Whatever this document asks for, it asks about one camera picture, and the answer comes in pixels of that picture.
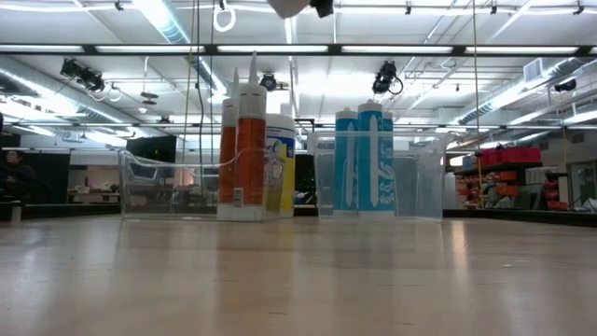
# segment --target ceiling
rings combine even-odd
[[[295,44],[479,44],[505,45],[595,45],[597,46],[597,1],[582,1],[586,12],[573,15],[577,1],[497,0],[495,15],[487,13],[492,1],[477,0],[476,25],[472,15],[442,16],[450,6],[455,9],[471,8],[471,0],[413,0],[410,15],[400,14],[406,1],[389,0],[336,0],[336,15],[319,19],[313,10],[306,9],[292,20],[287,32],[285,21],[270,12],[265,1],[232,1],[236,7],[236,22],[227,32],[215,31],[212,26],[212,1],[200,1],[199,38],[197,23],[193,20],[193,1],[169,1],[174,15],[193,43],[199,44],[285,44],[287,35]],[[114,1],[102,0],[45,0],[2,1],[0,5],[20,6],[20,10],[0,7],[2,43],[30,44],[163,44],[164,37],[143,15],[132,8],[132,1],[121,1],[124,11],[114,8],[68,12],[77,7],[112,7]],[[58,12],[28,11],[31,8],[53,8]],[[546,11],[565,12],[559,15],[538,15]],[[220,24],[226,24],[228,14],[220,14]],[[79,91],[76,83],[60,75],[64,57],[40,55],[12,55],[15,61],[26,65],[31,73],[55,78]],[[77,56],[76,59],[97,71],[122,92],[113,91],[105,103],[132,119],[154,122],[162,116],[171,116],[175,122],[199,122],[204,111],[207,118],[219,121],[221,105],[218,99],[209,100],[205,83],[195,90],[197,73],[190,72],[188,63],[178,56],[152,56],[145,74],[143,57],[138,56]],[[234,68],[239,68],[241,81],[248,79],[250,58],[246,56],[206,57],[204,59],[222,81],[232,80]],[[448,59],[446,57],[354,57],[354,56],[298,56],[294,57],[296,117],[333,122],[334,114],[358,105],[367,99],[379,99],[371,91],[375,73],[386,60],[393,60],[404,80],[404,91],[393,100],[384,99],[384,108],[393,112],[397,123],[448,123],[462,109],[509,81],[522,75],[522,67],[533,58],[479,58]],[[291,63],[287,56],[263,56],[257,60],[259,74],[273,73],[282,82],[290,82]],[[592,75],[585,74],[579,85],[592,89]],[[156,93],[158,104],[144,106],[140,92]],[[102,99],[107,91],[96,94]],[[565,99],[567,93],[558,99]],[[271,99],[289,104],[289,91],[277,91]],[[521,101],[506,106],[499,116],[482,122],[507,123],[521,115],[536,111],[548,103],[547,90],[534,93]],[[148,111],[141,113],[139,107]]]

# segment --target caulk tube nozzle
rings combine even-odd
[[[253,51],[253,58],[251,59],[251,67],[249,69],[249,83],[259,83],[259,77],[257,76],[257,53],[255,51]]]

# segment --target fluorescent light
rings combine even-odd
[[[107,114],[107,113],[105,113],[105,112],[102,112],[102,111],[100,111],[100,110],[98,110],[98,109],[95,109],[95,108],[93,108],[93,107],[90,107],[90,106],[87,106],[87,108],[88,108],[88,109],[90,109],[91,111],[93,111],[93,112],[95,112],[95,113],[99,114],[100,116],[102,116],[102,117],[106,117],[106,118],[108,118],[108,119],[110,119],[110,120],[112,120],[112,121],[114,121],[114,122],[118,122],[118,123],[122,122],[122,120],[120,120],[120,119],[118,119],[118,118],[114,118],[114,117],[110,116],[109,114]]]
[[[498,146],[498,145],[500,145],[500,144],[502,144],[502,145],[503,145],[503,144],[507,144],[507,143],[508,143],[508,141],[506,141],[506,142],[497,142],[497,141],[493,141],[493,142],[489,142],[489,143],[481,144],[481,146],[480,146],[480,147],[481,147],[482,149],[489,149],[489,148],[495,148],[495,147],[497,147],[497,146]]]
[[[162,0],[132,0],[132,2],[156,28],[163,29],[173,24],[170,10]]]
[[[44,128],[41,128],[41,127],[37,127],[37,126],[29,126],[29,127],[12,126],[12,127],[16,128],[16,129],[19,129],[19,130],[31,132],[31,133],[37,133],[37,134],[40,134],[40,135],[54,136],[53,132],[51,132],[49,130],[46,130]]]
[[[578,125],[578,126],[570,126],[568,127],[569,130],[597,130],[597,125]]]
[[[509,130],[559,130],[562,126],[524,126],[524,125],[508,125]]]
[[[434,53],[448,54],[453,50],[452,47],[438,46],[345,46],[342,52],[357,53]]]
[[[597,119],[597,111],[579,113],[573,117],[570,117],[570,118],[564,120],[563,122],[567,125],[570,125],[570,124],[588,121],[591,119]]]
[[[286,44],[292,44],[292,21],[290,19],[284,20],[284,29],[286,34]]]
[[[98,52],[112,52],[112,53],[136,53],[136,52],[146,52],[146,53],[179,53],[179,52],[189,52],[191,50],[191,46],[173,46],[173,45],[163,45],[163,46],[97,46],[95,49]],[[192,46],[193,52],[205,52],[205,48],[203,46]]]
[[[85,52],[81,46],[0,45],[2,52]]]
[[[526,115],[524,115],[524,116],[522,116],[520,118],[516,118],[516,119],[510,121],[508,123],[508,125],[522,124],[523,122],[531,121],[531,120],[533,120],[533,119],[535,119],[537,117],[540,117],[541,115],[543,115],[543,114],[540,113],[539,111],[533,112],[533,113],[529,113],[529,114],[526,114]]]
[[[535,139],[535,138],[537,138],[539,136],[542,136],[544,134],[547,134],[547,132],[541,132],[541,133],[535,133],[535,134],[527,135],[527,136],[524,136],[524,137],[518,139],[517,141],[530,141],[530,140],[533,140],[533,139]]]
[[[126,140],[120,139],[118,137],[115,137],[115,136],[112,136],[109,134],[93,132],[93,133],[87,133],[86,136],[95,142],[107,144],[107,145],[114,146],[114,147],[127,146]]]
[[[455,157],[450,159],[450,166],[452,167],[462,167],[464,156]]]
[[[477,53],[513,53],[513,54],[572,54],[578,47],[477,47]],[[466,47],[467,54],[475,53],[475,47]]]
[[[221,52],[327,52],[327,46],[306,46],[306,45],[287,45],[287,46],[219,46]]]
[[[457,127],[438,127],[436,128],[437,133],[449,133],[449,132],[466,132],[466,128],[457,128]]]

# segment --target box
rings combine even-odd
[[[314,136],[321,220],[373,223],[442,217],[443,158],[450,134],[344,131],[317,132]],[[353,162],[350,158],[347,162],[336,160],[338,155],[346,156],[337,152],[343,147],[336,148],[336,143],[359,147],[354,158],[356,172],[347,168],[352,166],[347,164]],[[339,208],[334,202],[339,195],[347,203],[356,202],[356,209]]]
[[[143,159],[122,151],[119,154],[121,214],[124,218],[208,221],[276,219],[280,215],[285,161],[265,148],[257,154],[245,151],[241,155],[250,155],[252,160],[262,158],[263,176],[257,179],[262,184],[240,191],[232,189],[234,181],[229,178],[229,183],[219,183],[220,175],[236,169],[240,155],[224,164],[178,164]],[[230,203],[225,206],[220,202],[220,186],[230,187]],[[261,195],[261,203],[243,204],[246,192]]]

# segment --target pipe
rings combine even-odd
[[[514,13],[514,15],[512,15],[504,24],[502,24],[501,27],[499,27],[488,39],[486,43],[490,43],[492,42],[496,37],[498,37],[500,34],[502,34],[507,27],[509,27],[512,23],[514,23],[514,21],[518,20],[519,17],[521,17],[522,15],[524,15],[524,13],[526,13],[531,6],[533,5],[533,3],[536,3],[536,0],[528,0],[524,5],[522,5],[522,7],[516,11],[516,13]]]
[[[146,19],[156,28],[156,30],[158,30],[168,43],[192,43],[178,18],[176,18],[169,1],[157,1],[161,4],[160,7],[156,7],[154,2],[133,0]],[[193,57],[191,60],[186,58],[185,60],[191,63],[191,66],[197,71],[199,77],[206,83],[208,88],[211,89],[213,95],[226,93],[226,86],[224,83],[222,83],[222,81],[213,73],[212,69],[210,69],[209,65],[207,65],[201,56]]]
[[[463,108],[460,117],[456,118],[451,124],[466,125],[469,121],[488,115],[506,105],[512,104],[528,96],[529,94],[557,84],[570,77],[572,74],[581,70],[589,64],[594,64],[594,58],[569,58],[559,63],[555,63],[547,71],[544,72],[541,78],[527,83],[524,76],[520,76],[492,92],[485,97],[485,102],[477,106],[476,104],[468,105]]]
[[[78,91],[76,89],[71,88],[68,85],[64,85],[60,81],[50,78],[46,75],[42,75],[31,68],[19,63],[17,61],[12,60],[7,56],[0,56],[0,64],[2,64],[2,68],[0,71],[5,72],[9,76],[12,76],[13,79],[17,78],[17,81],[20,81],[22,85],[26,82],[34,83],[36,86],[40,88],[44,88],[48,91],[57,92],[61,97],[65,98],[66,100],[70,101],[73,105],[77,108],[86,108],[90,111],[91,114],[102,116],[106,119],[109,119],[111,122],[121,123],[121,122],[129,122],[135,123],[139,122],[140,120],[135,119],[129,116],[126,113],[118,111],[114,107],[107,105],[102,102],[96,102],[89,98],[87,94]],[[157,130],[152,130],[153,134],[155,135],[163,135],[162,132]]]

